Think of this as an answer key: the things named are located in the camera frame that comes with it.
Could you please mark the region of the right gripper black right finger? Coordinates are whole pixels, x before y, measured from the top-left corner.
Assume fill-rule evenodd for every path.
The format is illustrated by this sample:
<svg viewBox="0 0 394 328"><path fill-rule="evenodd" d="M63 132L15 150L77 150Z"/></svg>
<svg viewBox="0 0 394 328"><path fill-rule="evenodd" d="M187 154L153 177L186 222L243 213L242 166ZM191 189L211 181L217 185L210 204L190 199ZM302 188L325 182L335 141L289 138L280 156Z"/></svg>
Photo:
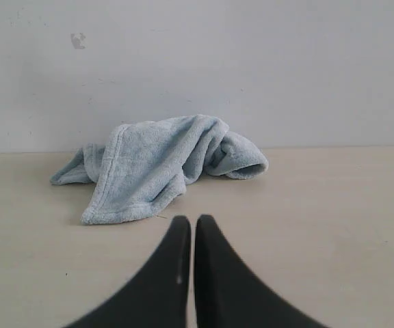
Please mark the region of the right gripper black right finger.
<svg viewBox="0 0 394 328"><path fill-rule="evenodd" d="M323 327L264 284L211 215L196 223L194 299L199 327Z"/></svg>

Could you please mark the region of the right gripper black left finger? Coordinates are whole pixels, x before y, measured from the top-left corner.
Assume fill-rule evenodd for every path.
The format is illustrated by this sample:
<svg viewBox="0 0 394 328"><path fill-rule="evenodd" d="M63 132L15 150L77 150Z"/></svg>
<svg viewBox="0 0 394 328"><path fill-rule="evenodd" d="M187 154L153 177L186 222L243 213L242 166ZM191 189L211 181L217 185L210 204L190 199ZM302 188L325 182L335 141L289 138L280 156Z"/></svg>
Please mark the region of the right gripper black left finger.
<svg viewBox="0 0 394 328"><path fill-rule="evenodd" d="M174 217L144 266L69 327L186 327L191 239L189 220Z"/></svg>

